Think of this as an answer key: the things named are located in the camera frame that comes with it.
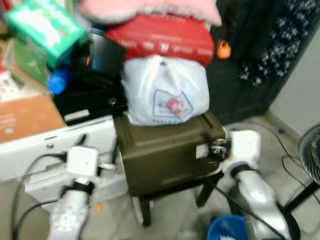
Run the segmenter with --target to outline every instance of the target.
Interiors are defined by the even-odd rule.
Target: black cable
[[[283,166],[284,170],[286,171],[286,173],[287,173],[288,175],[290,175],[290,177],[292,177],[294,180],[296,180],[298,183],[300,183],[303,188],[306,189],[306,188],[307,188],[306,184],[303,184],[298,178],[296,178],[296,177],[287,169],[287,167],[286,167],[286,165],[285,165],[285,159],[286,159],[286,158],[287,158],[287,156],[283,156],[283,157],[281,158],[282,166]],[[301,187],[299,187],[299,189],[295,190],[295,191],[293,192],[293,194],[291,195],[291,197],[289,198],[289,200],[287,201],[287,203],[289,203],[289,202],[292,200],[292,198],[295,197],[296,193],[299,192],[300,190],[301,190]],[[316,194],[315,194],[314,192],[312,193],[312,195],[314,196],[314,198],[316,199],[316,201],[318,202],[318,204],[319,204],[319,206],[320,206],[320,200],[319,200],[319,198],[316,196]],[[313,236],[319,231],[319,228],[320,228],[320,222],[318,223],[318,225],[315,227],[315,229],[314,229],[312,232],[305,232],[305,231],[302,231],[302,230],[301,230],[301,232],[303,232],[303,233],[304,233],[306,236],[308,236],[308,237],[313,237]]]
[[[296,164],[299,168],[303,169],[302,166],[300,166],[299,163],[297,163],[294,158],[291,156],[291,154],[288,152],[288,150],[286,149],[285,145],[283,144],[282,140],[280,139],[280,137],[278,136],[278,134],[276,134],[275,131],[273,131],[271,128],[267,127],[267,126],[264,126],[262,124],[259,124],[259,123],[251,123],[251,122],[242,122],[244,124],[249,124],[249,125],[256,125],[256,126],[259,126],[259,127],[262,127],[266,130],[268,130],[271,134],[273,134],[276,139],[278,140],[278,142],[280,143],[282,149],[284,150],[285,154],[288,156],[288,158],[291,159],[292,162],[294,162],[294,164]]]
[[[234,205],[236,205],[238,208],[242,209],[244,212],[246,212],[247,214],[249,214],[250,216],[252,216],[253,218],[255,218],[257,221],[261,222],[262,224],[264,224],[266,227],[268,227],[274,234],[276,234],[280,239],[282,240],[286,240],[286,238],[280,233],[278,232],[273,226],[271,226],[270,224],[268,224],[266,221],[264,221],[261,217],[259,217],[258,215],[254,214],[253,212],[247,210],[245,207],[241,206],[241,204],[239,204],[236,200],[234,200],[232,197],[230,197],[227,193],[225,193],[224,191],[222,191],[220,188],[218,188],[217,186],[215,186],[215,189],[222,194],[226,199],[228,199],[230,202],[232,202]]]
[[[289,152],[287,151],[287,149],[286,149],[286,147],[284,146],[283,142],[281,141],[280,137],[279,137],[272,129],[270,129],[269,127],[264,126],[264,125],[262,125],[262,124],[252,123],[252,122],[243,122],[243,123],[244,123],[244,124],[256,125],[256,126],[262,127],[262,128],[264,128],[264,129],[268,130],[270,133],[272,133],[272,134],[276,137],[276,139],[279,141],[281,147],[283,148],[284,152],[285,152],[286,155],[287,155],[287,156],[283,156],[283,157],[281,158],[281,162],[282,162],[282,166],[283,166],[284,170],[285,170],[286,173],[287,173],[288,175],[290,175],[294,180],[296,180],[298,183],[300,183],[303,188],[306,188],[306,184],[303,184],[298,178],[296,178],[296,177],[295,177],[291,172],[289,172],[289,170],[287,169],[287,167],[286,167],[286,165],[285,165],[285,158],[289,158],[295,165],[297,165],[299,168],[301,168],[302,170],[304,170],[304,168],[303,168],[298,162],[296,162],[295,159],[289,154]],[[289,201],[296,195],[296,193],[297,193],[300,189],[301,189],[301,188],[299,188],[298,190],[294,191],[294,193],[292,194],[292,197],[290,197],[290,199],[289,199],[287,202],[289,202]],[[314,198],[316,199],[316,201],[318,202],[318,204],[319,204],[319,206],[320,206],[320,200],[319,200],[319,198],[316,196],[315,193],[312,193],[312,195],[314,196]],[[317,227],[315,228],[315,230],[313,230],[311,233],[304,232],[304,234],[307,235],[307,236],[314,235],[314,234],[317,232],[318,228],[320,228],[320,222],[319,222],[319,224],[317,225]]]
[[[292,177],[294,180],[296,180],[298,183],[300,183],[304,188],[307,188],[306,185],[300,181],[298,178],[296,178],[291,172],[289,172],[289,170],[287,169],[286,165],[285,165],[285,159],[287,158],[287,156],[283,156],[281,157],[281,163],[283,166],[283,169],[285,170],[285,172]]]
[[[50,201],[44,201],[44,202],[39,202],[35,205],[33,205],[32,207],[30,207],[27,211],[24,212],[24,214],[22,215],[20,221],[18,222],[17,226],[16,226],[16,239],[18,240],[19,239],[19,230],[21,229],[22,227],[22,224],[24,223],[25,219],[27,218],[27,216],[36,208],[38,207],[41,207],[41,206],[44,206],[44,205],[48,205],[48,204],[53,204],[53,203],[56,203],[58,202],[59,199],[55,199],[55,200],[50,200]]]
[[[112,158],[111,158],[111,163],[112,164],[116,164],[117,158],[118,158],[118,150],[119,150],[119,139],[116,138],[115,139],[115,144],[113,147],[113,151],[112,151]]]
[[[83,146],[85,142],[88,140],[88,135],[86,133],[81,134],[78,140],[75,142],[74,146]]]
[[[18,240],[17,239],[17,229],[16,229],[16,217],[17,217],[17,210],[18,210],[18,202],[19,202],[19,193],[21,192],[23,185],[25,183],[25,181],[28,179],[31,170],[37,165],[38,162],[40,162],[40,160],[42,160],[45,157],[53,157],[53,158],[59,158],[61,159],[61,157],[63,157],[64,154],[43,154],[39,157],[37,157],[32,164],[28,167],[28,169],[25,171],[24,175],[22,176],[21,181],[19,182],[16,191],[14,193],[14,197],[13,197],[13,204],[12,204],[12,210],[11,210],[11,221],[10,221],[10,225],[11,225],[11,240]]]

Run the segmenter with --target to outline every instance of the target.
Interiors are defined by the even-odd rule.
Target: black fan
[[[310,178],[320,185],[320,125],[304,135],[299,145],[299,159]]]
[[[284,206],[287,212],[292,212],[315,191],[320,189],[320,124],[310,129],[299,144],[299,159],[303,169],[311,180],[297,192]]]

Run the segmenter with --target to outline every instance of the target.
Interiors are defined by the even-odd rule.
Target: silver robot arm
[[[222,162],[222,171],[237,182],[230,191],[231,197],[272,226],[286,240],[291,240],[287,221],[278,207],[276,192],[256,172],[260,135],[252,130],[233,131],[230,134],[232,147],[229,157]],[[232,207],[244,216],[250,240],[280,239],[265,224],[236,206],[231,206],[231,210]]]
[[[50,215],[48,240],[78,240],[89,216],[89,202],[95,185],[99,153],[96,149],[74,146],[67,152],[66,171],[76,179],[65,186],[61,199]]]
[[[65,189],[50,215],[48,240],[78,240],[89,216],[89,199],[92,182],[76,180]]]

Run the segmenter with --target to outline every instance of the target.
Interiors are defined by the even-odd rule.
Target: orange object
[[[96,214],[101,214],[102,213],[102,204],[101,203],[97,203],[96,205],[94,205],[93,210]]]
[[[90,56],[88,56],[88,57],[85,59],[85,65],[86,65],[86,66],[89,66],[90,61],[91,61],[91,58],[90,58]]]
[[[218,42],[217,57],[219,59],[228,59],[231,57],[231,46],[225,40],[219,40]]]

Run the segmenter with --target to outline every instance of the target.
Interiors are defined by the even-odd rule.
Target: blue bucket
[[[206,240],[248,240],[242,216],[220,216],[210,225]]]

